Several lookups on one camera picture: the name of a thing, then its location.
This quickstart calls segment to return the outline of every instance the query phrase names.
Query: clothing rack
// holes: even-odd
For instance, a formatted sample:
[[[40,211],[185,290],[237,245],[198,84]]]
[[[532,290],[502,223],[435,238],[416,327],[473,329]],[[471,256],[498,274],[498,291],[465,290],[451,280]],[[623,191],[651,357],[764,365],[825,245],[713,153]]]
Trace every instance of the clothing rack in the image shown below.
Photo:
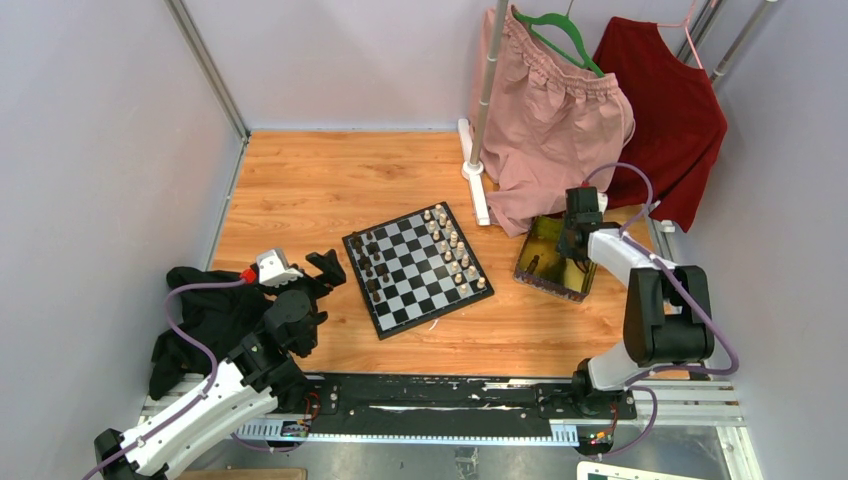
[[[770,8],[777,3],[778,0],[763,0],[748,22],[736,36],[736,39],[728,48],[724,57],[719,62],[718,66],[710,75],[710,81],[713,85],[717,85],[722,77],[727,74],[731,63],[736,57],[739,48],[742,47],[748,40],[751,34],[755,31],[757,25],[765,17],[765,14]],[[486,120],[489,115],[489,100],[492,95],[492,85],[495,80],[495,69],[498,63],[498,52],[500,51],[501,37],[503,36],[504,18],[506,17],[506,9],[509,0],[498,0],[495,7],[495,24],[492,30],[492,41],[489,43],[489,52],[487,54],[486,71],[483,76],[483,89],[480,94],[478,105],[477,122],[478,128],[474,132],[474,138],[471,138],[471,124],[465,118],[459,120],[457,129],[459,130],[459,141],[462,146],[462,156],[464,158],[462,164],[462,176],[468,180],[471,190],[471,199],[474,206],[474,215],[478,225],[491,225],[489,218],[489,210],[486,205],[486,193],[483,190],[483,163],[480,162],[480,149],[483,145],[483,135],[486,131]],[[718,18],[718,13],[724,0],[717,0],[714,6],[710,2],[706,2],[704,7],[698,14],[695,23],[692,25],[692,39],[697,48],[706,39],[708,33],[715,24]],[[687,42],[678,50],[677,57],[687,62],[692,56],[692,51]]]

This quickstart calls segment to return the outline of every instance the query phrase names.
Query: white pole base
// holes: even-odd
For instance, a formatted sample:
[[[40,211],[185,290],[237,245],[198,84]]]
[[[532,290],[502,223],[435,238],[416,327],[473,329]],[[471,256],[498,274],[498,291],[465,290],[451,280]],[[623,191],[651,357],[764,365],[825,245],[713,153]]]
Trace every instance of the white pole base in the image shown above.
[[[491,225],[489,218],[489,208],[486,206],[486,192],[483,190],[483,162],[477,162],[477,165],[472,165],[471,146],[471,124],[465,118],[460,118],[457,122],[457,130],[459,131],[459,143],[462,146],[462,177],[468,180],[468,186],[471,189],[471,202],[474,206],[474,218],[477,219],[477,225]]]

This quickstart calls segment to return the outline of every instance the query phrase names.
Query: metal pole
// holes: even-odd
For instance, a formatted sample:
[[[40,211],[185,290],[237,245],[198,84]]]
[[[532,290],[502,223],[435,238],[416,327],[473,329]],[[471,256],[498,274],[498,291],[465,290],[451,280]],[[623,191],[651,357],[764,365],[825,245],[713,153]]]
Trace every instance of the metal pole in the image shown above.
[[[486,73],[483,77],[483,91],[480,94],[480,107],[477,110],[477,130],[474,132],[474,142],[471,144],[471,165],[480,162],[480,149],[483,146],[483,132],[486,131],[486,119],[489,116],[489,99],[492,97],[492,84],[495,82],[495,69],[498,66],[498,52],[501,48],[501,36],[503,35],[504,18],[506,18],[506,7],[509,0],[498,0],[495,9],[495,26],[492,29],[492,41],[489,44],[489,53],[486,55]]]
[[[194,57],[197,59],[197,63],[200,64],[203,74],[206,75],[212,91],[218,97],[218,101],[221,103],[221,107],[223,107],[224,113],[227,115],[227,119],[229,119],[233,130],[241,137],[242,143],[246,142],[250,136],[250,130],[245,125],[244,119],[236,107],[232,95],[230,95],[229,90],[224,85],[224,80],[221,78],[221,74],[218,73],[215,62],[212,61],[212,56],[209,55],[209,50],[206,49],[206,45],[203,43],[200,32],[197,30],[197,26],[194,24],[194,20],[192,20],[185,3],[183,0],[165,0],[165,4],[171,10],[174,21],[177,22],[177,26],[183,32],[186,43],[188,43],[189,48],[194,53]]]
[[[727,53],[724,54],[724,58],[721,59],[718,66],[713,70],[713,74],[710,76],[710,81],[713,82],[713,86],[719,83],[721,77],[723,77],[727,73],[727,69],[730,67],[730,63],[733,61],[733,58],[736,56],[736,52],[739,50],[751,32],[754,31],[754,28],[760,22],[760,20],[765,17],[765,13],[771,8],[777,0],[764,0],[757,7],[757,10],[754,11],[754,14],[751,15],[751,18],[748,19],[748,23],[742,27],[742,31],[739,32],[739,35],[736,36],[736,40],[733,41],[733,44],[730,48],[727,49]]]
[[[695,28],[690,31],[692,35],[692,42],[695,44],[695,48],[701,46],[704,40],[707,39],[707,35],[709,35],[710,31],[715,26],[716,20],[718,20],[719,12],[721,8],[724,6],[724,0],[716,0],[716,5],[713,8],[710,8],[710,1],[707,0],[707,3],[704,5],[704,8],[701,10],[701,14],[698,15],[698,21],[696,21]],[[689,63],[689,60],[692,59],[692,49],[689,48],[689,42],[683,42],[683,45],[680,47],[680,51],[678,52],[677,58],[680,59],[683,63]]]
[[[692,36],[692,41],[695,42],[695,45],[698,45],[698,43],[697,43],[698,41],[696,40],[696,37],[698,35],[698,32],[703,27],[703,22],[707,18],[707,11],[709,9],[710,9],[710,0],[706,0],[704,2],[704,5],[701,7],[701,11],[698,12],[698,16],[697,16],[697,18],[695,18],[695,21],[692,22],[689,25],[689,34]],[[683,63],[686,63],[688,61],[688,59],[684,60],[683,57],[686,56],[686,55],[689,55],[690,53],[691,53],[691,49],[689,48],[689,42],[687,42],[684,39],[683,43],[680,45],[680,48],[677,49],[677,55],[676,56]]]

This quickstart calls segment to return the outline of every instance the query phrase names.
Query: chessboard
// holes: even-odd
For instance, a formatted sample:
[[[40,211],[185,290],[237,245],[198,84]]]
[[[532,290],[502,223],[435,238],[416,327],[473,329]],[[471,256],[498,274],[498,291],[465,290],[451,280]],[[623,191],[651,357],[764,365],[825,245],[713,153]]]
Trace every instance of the chessboard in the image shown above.
[[[380,340],[495,293],[447,203],[342,242]]]

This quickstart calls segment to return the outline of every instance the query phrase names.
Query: gray wall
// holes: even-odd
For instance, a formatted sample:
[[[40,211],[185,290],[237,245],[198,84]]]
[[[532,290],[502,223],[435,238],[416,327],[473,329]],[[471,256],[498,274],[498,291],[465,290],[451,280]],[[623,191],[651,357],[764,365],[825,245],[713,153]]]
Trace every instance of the gray wall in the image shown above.
[[[757,0],[734,3],[710,58]],[[844,478],[848,4],[785,1],[772,13],[719,88],[729,131],[695,224],[676,239],[707,270],[740,350],[733,382],[765,478]]]
[[[187,0],[249,126],[307,130],[455,129],[467,115],[483,11],[495,3]],[[568,1],[518,5],[541,15],[565,13]],[[680,23],[689,5],[582,0],[571,17],[594,52],[613,15]],[[683,40],[679,29],[663,35],[675,50]]]
[[[165,272],[203,266],[239,142],[162,1],[0,4],[0,464],[80,478],[137,420]]]

